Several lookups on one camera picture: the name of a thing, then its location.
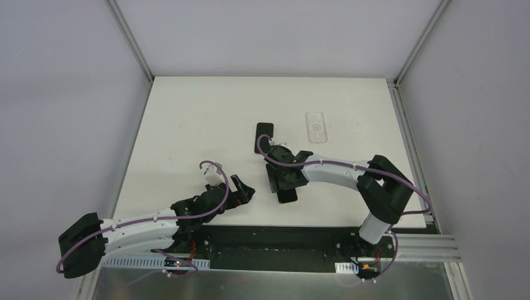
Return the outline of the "black smartphone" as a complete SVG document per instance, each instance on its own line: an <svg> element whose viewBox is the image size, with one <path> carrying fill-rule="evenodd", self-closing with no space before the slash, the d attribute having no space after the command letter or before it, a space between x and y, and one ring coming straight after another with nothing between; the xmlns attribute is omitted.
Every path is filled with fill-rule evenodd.
<svg viewBox="0 0 530 300"><path fill-rule="evenodd" d="M269 138L274 136L274 124L270 122L258 122L256 124L256 134L254 141L254 153L259 154L259 149L262 149L262 152L268 153L271 150L271 145L269 143Z"/></svg>

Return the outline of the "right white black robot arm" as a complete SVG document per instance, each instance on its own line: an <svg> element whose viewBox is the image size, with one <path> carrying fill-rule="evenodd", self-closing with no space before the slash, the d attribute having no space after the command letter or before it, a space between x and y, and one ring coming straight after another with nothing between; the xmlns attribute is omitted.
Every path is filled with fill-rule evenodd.
<svg viewBox="0 0 530 300"><path fill-rule="evenodd" d="M380 240L399 222L413 195L412 182L382 155L368 161L347 161L311 151L293 154L284 146L273 146L264 160L273 193L308 183L328 183L358 192L369 210L354 240L356 251L363 256L379 249Z"/></svg>

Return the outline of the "clear phone case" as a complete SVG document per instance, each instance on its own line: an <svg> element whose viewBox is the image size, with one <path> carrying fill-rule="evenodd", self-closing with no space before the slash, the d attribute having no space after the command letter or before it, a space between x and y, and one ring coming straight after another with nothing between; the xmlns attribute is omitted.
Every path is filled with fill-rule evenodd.
<svg viewBox="0 0 530 300"><path fill-rule="evenodd" d="M322 112L307 112L305 118L309 142L314 144L326 143L328 134L324 114Z"/></svg>

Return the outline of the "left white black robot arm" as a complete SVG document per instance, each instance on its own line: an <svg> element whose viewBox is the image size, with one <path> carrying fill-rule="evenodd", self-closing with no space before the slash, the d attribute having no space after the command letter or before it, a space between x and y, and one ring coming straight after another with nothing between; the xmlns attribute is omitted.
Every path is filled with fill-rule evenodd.
<svg viewBox="0 0 530 300"><path fill-rule="evenodd" d="M129 253L155 249L183 253L190 247L192 232L251 201L256 190L237 175L230 178L235 191L223 182L208 184L202 194L145 216L101 219L95 212L85 214L58 237L61 258L56 272L72 279Z"/></svg>

